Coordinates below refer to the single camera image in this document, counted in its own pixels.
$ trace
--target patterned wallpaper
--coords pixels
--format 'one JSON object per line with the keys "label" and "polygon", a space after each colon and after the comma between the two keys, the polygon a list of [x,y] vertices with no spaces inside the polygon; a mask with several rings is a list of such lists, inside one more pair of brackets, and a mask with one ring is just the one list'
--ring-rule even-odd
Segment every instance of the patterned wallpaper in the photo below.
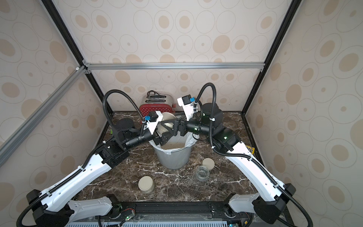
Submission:
{"label": "patterned wallpaper", "polygon": [[[105,123],[102,104],[82,76],[0,168],[0,226],[16,226],[29,191],[47,188],[81,165]],[[31,212],[23,223],[35,224]]]}
{"label": "patterned wallpaper", "polygon": [[0,146],[75,65],[37,1],[0,1]]}
{"label": "patterned wallpaper", "polygon": [[[221,110],[241,111],[259,69],[188,69],[188,70],[93,70],[92,73],[104,93],[112,89],[126,92],[138,106],[149,90],[155,90],[176,99],[185,95],[197,97],[201,87],[212,82],[217,90],[217,104]],[[206,88],[201,102],[212,101],[212,89]],[[135,111],[120,94],[111,94],[108,102],[114,111]],[[176,110],[183,110],[176,105]]]}
{"label": "patterned wallpaper", "polygon": [[362,22],[363,1],[305,1],[247,114],[268,170],[317,227],[363,223]]}
{"label": "patterned wallpaper", "polygon": [[92,63],[264,61],[291,0],[54,0]]}

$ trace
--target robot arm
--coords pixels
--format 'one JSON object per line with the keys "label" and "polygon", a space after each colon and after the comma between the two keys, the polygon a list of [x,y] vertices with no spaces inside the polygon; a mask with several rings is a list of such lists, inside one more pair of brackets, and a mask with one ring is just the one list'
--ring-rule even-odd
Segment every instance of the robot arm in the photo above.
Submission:
{"label": "robot arm", "polygon": [[[162,121],[161,112],[150,112],[149,116],[145,117],[147,126],[144,131],[135,129],[134,122],[129,118],[121,119],[117,124],[112,125],[113,138],[97,146],[87,163],[79,166],[55,185],[43,191],[33,190],[27,195],[31,208],[27,207],[19,216],[17,227],[24,227],[21,221],[30,209],[33,210],[34,219],[39,227],[48,226],[49,223],[62,227],[85,217],[109,214],[116,206],[117,200],[106,196],[86,201],[71,199],[94,179],[126,159],[130,148],[150,140],[154,140],[155,144],[163,145],[178,132],[182,136],[187,132],[210,135],[211,126],[213,126],[213,150],[227,156],[259,192],[254,195],[234,195],[229,201],[230,207],[234,212],[257,213],[267,223],[274,223],[289,201],[279,188],[284,188],[291,196],[295,193],[295,188],[291,184],[285,185],[279,181],[266,169],[262,169],[261,164],[256,165],[259,163],[258,160],[249,152],[238,135],[223,126],[223,113],[216,104],[213,122],[210,122],[211,103],[201,107],[200,118],[193,118],[196,112],[193,107],[195,100],[190,95],[179,98],[178,103],[186,112],[182,117]],[[172,123],[173,128],[167,127],[165,123]],[[160,134],[155,130],[159,126],[166,128],[167,132]],[[244,157],[232,157],[236,154],[243,154]]]}

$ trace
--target gray trash can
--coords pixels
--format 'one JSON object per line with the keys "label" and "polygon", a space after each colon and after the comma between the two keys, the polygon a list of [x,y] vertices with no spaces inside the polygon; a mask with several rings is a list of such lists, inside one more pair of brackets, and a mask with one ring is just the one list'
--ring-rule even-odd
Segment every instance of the gray trash can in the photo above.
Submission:
{"label": "gray trash can", "polygon": [[177,170],[185,166],[189,160],[192,146],[197,142],[193,138],[192,133],[187,133],[185,136],[181,136],[178,132],[177,136],[172,137],[166,145],[173,143],[184,143],[183,148],[164,150],[160,145],[155,145],[153,140],[149,143],[154,147],[155,153],[158,156],[160,163],[168,169]]}

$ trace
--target jar lid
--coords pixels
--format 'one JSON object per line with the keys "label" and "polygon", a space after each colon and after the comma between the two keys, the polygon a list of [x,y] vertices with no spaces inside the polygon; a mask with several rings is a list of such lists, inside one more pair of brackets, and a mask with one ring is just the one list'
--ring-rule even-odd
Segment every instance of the jar lid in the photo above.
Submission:
{"label": "jar lid", "polygon": [[139,189],[141,191],[148,191],[152,188],[152,178],[149,176],[144,176],[139,180]]}
{"label": "jar lid", "polygon": [[203,166],[206,166],[209,170],[214,168],[214,161],[211,158],[205,158],[203,160]]}

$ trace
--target brown marble surface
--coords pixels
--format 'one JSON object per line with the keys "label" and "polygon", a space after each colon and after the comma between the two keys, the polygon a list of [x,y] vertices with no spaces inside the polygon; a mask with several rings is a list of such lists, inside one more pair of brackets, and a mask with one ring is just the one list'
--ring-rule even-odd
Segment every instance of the brown marble surface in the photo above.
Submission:
{"label": "brown marble surface", "polygon": [[[239,113],[224,112],[224,126],[234,130],[246,145],[250,145],[247,132]],[[137,121],[137,113],[114,113],[113,122],[128,117]],[[110,137],[110,128],[105,139]],[[200,182],[195,178],[195,170],[204,158],[212,158],[215,167],[209,179]],[[138,181],[150,176],[155,188],[149,194],[139,190]],[[77,199],[95,199],[107,194],[115,194],[119,201],[222,201],[230,193],[253,194],[256,188],[242,172],[225,157],[215,154],[207,142],[197,141],[192,147],[188,163],[179,170],[169,170],[162,166],[153,147],[145,143],[131,150],[130,156],[117,167],[98,177],[77,195]]]}

